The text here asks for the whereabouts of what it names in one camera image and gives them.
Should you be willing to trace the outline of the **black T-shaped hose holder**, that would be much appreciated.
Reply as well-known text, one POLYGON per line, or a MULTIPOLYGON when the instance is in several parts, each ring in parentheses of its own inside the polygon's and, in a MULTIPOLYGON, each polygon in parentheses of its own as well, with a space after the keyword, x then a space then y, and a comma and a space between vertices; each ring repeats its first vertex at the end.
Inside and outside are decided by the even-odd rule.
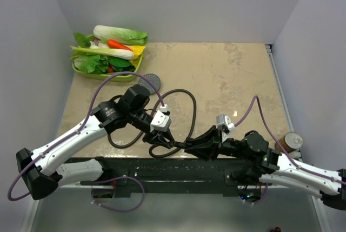
POLYGON ((174 145, 174 147, 181 148, 181 149, 186 149, 186 148, 190 147, 190 143, 188 141, 184 141, 184 142, 175 141, 173 143, 173 145, 174 145))

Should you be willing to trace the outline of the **grey shower head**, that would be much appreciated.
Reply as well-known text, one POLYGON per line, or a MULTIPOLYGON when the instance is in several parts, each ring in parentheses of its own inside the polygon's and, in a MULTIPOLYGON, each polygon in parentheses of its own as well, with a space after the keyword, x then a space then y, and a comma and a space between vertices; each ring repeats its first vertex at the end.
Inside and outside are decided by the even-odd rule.
MULTIPOLYGON (((144 75, 144 77, 149 80, 149 82, 155 87, 156 90, 159 90, 161 88, 161 80, 160 78, 155 75, 155 74, 146 74, 144 75)), ((148 89, 148 91, 150 92, 150 94, 154 94, 155 90, 154 88, 145 80, 143 80, 142 78, 139 79, 138 84, 140 86, 145 87, 146 89, 148 89)))

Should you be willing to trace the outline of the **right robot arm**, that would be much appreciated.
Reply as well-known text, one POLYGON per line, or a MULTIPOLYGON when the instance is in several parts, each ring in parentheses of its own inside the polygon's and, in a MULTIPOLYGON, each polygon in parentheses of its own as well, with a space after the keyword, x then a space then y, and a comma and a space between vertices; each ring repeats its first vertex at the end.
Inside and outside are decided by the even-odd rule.
POLYGON ((213 161, 218 155, 242 159, 244 166, 229 174, 239 184, 270 183, 301 189, 330 208, 345 210, 344 169, 328 171, 290 159, 271 149, 256 131, 235 140, 213 126, 199 137, 186 139, 184 151, 206 161, 213 161))

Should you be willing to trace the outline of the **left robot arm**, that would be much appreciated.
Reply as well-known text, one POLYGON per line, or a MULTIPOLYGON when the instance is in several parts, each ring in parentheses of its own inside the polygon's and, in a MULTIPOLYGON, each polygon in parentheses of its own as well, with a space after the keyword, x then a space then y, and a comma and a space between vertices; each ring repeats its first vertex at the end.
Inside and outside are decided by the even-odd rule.
POLYGON ((72 164, 66 161, 87 145, 127 124, 145 133, 147 143, 169 147, 174 140, 169 130, 170 110, 167 104, 163 104, 153 116, 149 115, 145 110, 149 95, 145 87, 134 85, 124 95, 117 95, 90 109, 85 119, 52 142, 32 151, 27 148, 18 151, 19 177, 24 181, 28 195, 40 200, 58 187, 74 182, 109 183, 112 171, 101 160, 72 164))

